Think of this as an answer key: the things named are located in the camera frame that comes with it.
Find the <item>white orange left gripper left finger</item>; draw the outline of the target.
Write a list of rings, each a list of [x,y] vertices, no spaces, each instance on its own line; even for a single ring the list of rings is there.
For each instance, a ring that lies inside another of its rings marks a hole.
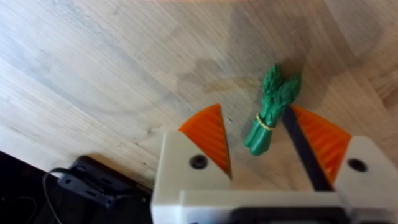
[[[232,179],[221,106],[194,114],[164,135],[153,205],[175,205],[185,190],[227,189]]]

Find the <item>white orange left gripper right finger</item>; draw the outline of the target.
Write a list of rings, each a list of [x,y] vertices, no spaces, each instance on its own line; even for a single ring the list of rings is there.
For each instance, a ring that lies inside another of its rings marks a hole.
[[[314,190],[336,193],[355,223],[397,223],[397,168],[372,139],[294,105],[282,122]]]

